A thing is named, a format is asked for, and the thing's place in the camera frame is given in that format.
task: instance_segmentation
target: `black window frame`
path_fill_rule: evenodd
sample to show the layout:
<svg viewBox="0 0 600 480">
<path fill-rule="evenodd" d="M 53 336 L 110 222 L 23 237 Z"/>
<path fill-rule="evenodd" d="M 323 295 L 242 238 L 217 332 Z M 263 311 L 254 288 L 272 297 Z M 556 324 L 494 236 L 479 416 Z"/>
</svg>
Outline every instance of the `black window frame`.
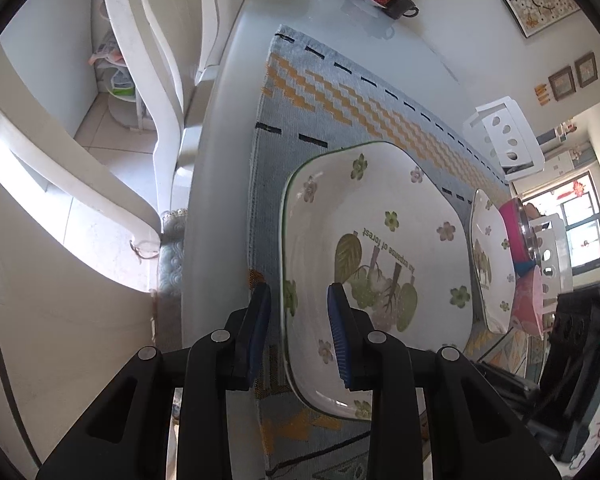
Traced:
<svg viewBox="0 0 600 480">
<path fill-rule="evenodd" d="M 562 211 L 562 218 L 564 218 L 564 228 L 567 231 L 570 231 L 571 229 L 575 229 L 576 227 L 580 227 L 581 225 L 587 224 L 589 222 L 593 222 L 594 220 L 598 220 L 598 225 L 600 226 L 600 199 L 598 197 L 598 192 L 596 190 L 596 184 L 593 182 L 593 177 L 591 176 L 591 172 L 590 171 L 585 171 L 584 173 L 581 173 L 578 176 L 573 177 L 570 180 L 566 180 L 564 182 L 562 182 L 561 184 L 557 184 L 556 186 L 553 186 L 552 188 L 549 188 L 541 193 L 536 193 L 535 195 L 529 197 L 529 198 L 525 198 L 523 200 L 523 203 L 528 203 L 531 202 L 533 199 L 538 198 L 539 196 L 542 196 L 546 193 L 550 193 L 552 191 L 555 191 L 556 189 L 558 189 L 559 187 L 564 186 L 565 184 L 568 184 L 569 182 L 574 182 L 580 178 L 583 178 L 584 176 L 588 176 L 589 177 L 589 181 L 591 183 L 591 189 L 592 191 L 587 191 L 587 194 L 589 194 L 589 200 L 591 201 L 591 196 L 590 193 L 593 192 L 593 195 L 596 197 L 596 202 L 598 203 L 598 212 L 595 212 L 595 208 L 593 208 L 593 202 L 591 201 L 591 205 L 592 205 L 592 209 L 594 211 L 592 216 L 589 216 L 587 218 L 585 218 L 584 220 L 581 220 L 579 222 L 576 222 L 575 224 L 572 225 L 567 225 L 567 215 L 564 211 L 564 204 L 567 202 L 570 202 L 571 200 L 575 200 L 578 197 L 574 197 L 571 198 L 569 200 L 566 200 L 565 202 L 560 204 L 560 210 Z M 600 268 L 600 258 L 596 258 L 595 260 L 591 260 L 590 262 L 587 262 L 586 264 L 582 264 L 580 266 L 577 267 L 571 267 L 571 272 L 573 273 L 574 276 L 577 276 L 578 274 L 584 274 L 585 272 L 589 272 L 591 270 L 595 270 L 595 269 L 599 269 Z"/>
</svg>

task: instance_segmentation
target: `floor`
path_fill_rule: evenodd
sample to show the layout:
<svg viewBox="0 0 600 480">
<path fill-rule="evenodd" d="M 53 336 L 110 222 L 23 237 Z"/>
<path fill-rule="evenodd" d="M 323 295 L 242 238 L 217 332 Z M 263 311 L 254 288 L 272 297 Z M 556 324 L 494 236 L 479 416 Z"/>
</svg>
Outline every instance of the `floor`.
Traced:
<svg viewBox="0 0 600 480">
<path fill-rule="evenodd" d="M 152 152 L 155 132 L 129 130 L 109 114 L 107 94 L 99 94 L 75 140 L 111 173 L 157 208 Z M 141 260 L 129 247 L 129 232 L 53 184 L 46 196 L 50 214 L 43 226 L 88 266 L 137 290 L 155 289 L 157 259 Z M 175 186 L 172 209 L 186 208 L 189 189 Z"/>
</svg>

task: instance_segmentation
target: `table runner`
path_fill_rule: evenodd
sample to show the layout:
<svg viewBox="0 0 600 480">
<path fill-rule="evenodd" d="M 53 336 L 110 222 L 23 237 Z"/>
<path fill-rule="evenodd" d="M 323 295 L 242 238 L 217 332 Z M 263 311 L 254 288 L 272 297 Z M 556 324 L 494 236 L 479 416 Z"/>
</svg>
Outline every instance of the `table runner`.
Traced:
<svg viewBox="0 0 600 480">
<path fill-rule="evenodd" d="M 496 205 L 510 198 L 502 168 L 491 167 L 457 132 L 430 110 L 373 73 L 313 38 L 282 25 L 267 58 L 251 153 L 248 263 L 250 285 L 264 280 L 272 316 L 263 367 L 256 380 L 260 427 L 269 471 L 308 453 L 354 440 L 309 461 L 280 468 L 293 478 L 364 478 L 369 429 L 303 406 L 286 384 L 280 326 L 280 203 L 288 177 L 322 153 L 370 140 L 388 140 L 409 154 L 458 213 L 468 233 L 476 189 Z M 482 322 L 475 280 L 474 326 L 465 349 L 515 371 L 526 350 L 522 333 L 498 342 Z"/>
</svg>

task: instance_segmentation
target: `metal bolt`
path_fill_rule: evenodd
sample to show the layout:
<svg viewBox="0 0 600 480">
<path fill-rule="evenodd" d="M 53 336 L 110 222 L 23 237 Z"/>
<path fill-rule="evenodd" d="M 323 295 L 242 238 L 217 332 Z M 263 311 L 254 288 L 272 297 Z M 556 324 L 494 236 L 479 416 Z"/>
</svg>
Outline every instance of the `metal bolt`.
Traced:
<svg viewBox="0 0 600 480">
<path fill-rule="evenodd" d="M 216 330 L 211 333 L 211 341 L 215 341 L 216 343 L 222 343 L 230 337 L 231 334 L 227 330 Z"/>
<path fill-rule="evenodd" d="M 370 343 L 384 343 L 386 341 L 386 335 L 379 330 L 374 330 L 373 332 L 369 332 L 369 335 L 366 336 L 369 339 Z"/>
<path fill-rule="evenodd" d="M 138 357 L 142 359 L 142 361 L 148 361 L 149 359 L 153 359 L 157 351 L 152 346 L 143 346 L 138 350 Z"/>
<path fill-rule="evenodd" d="M 452 346 L 445 346 L 442 349 L 441 354 L 442 357 L 445 358 L 447 361 L 458 361 L 458 359 L 460 358 L 460 352 Z"/>
</svg>

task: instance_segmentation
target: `framed artwork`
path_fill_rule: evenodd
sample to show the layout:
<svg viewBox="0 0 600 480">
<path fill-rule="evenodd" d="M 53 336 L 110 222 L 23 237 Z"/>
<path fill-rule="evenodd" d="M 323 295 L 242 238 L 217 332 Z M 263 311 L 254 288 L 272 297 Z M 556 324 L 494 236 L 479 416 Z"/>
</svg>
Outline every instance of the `framed artwork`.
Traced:
<svg viewBox="0 0 600 480">
<path fill-rule="evenodd" d="M 573 0 L 502 0 L 525 38 L 580 10 Z"/>
<path fill-rule="evenodd" d="M 551 90 L 554 91 L 556 101 L 576 93 L 576 83 L 573 80 L 571 65 L 549 76 L 549 83 L 551 84 Z"/>
<path fill-rule="evenodd" d="M 598 67 L 596 66 L 596 55 L 593 52 L 585 54 L 574 63 L 576 65 L 576 75 L 580 88 L 593 83 L 598 79 Z"/>
</svg>

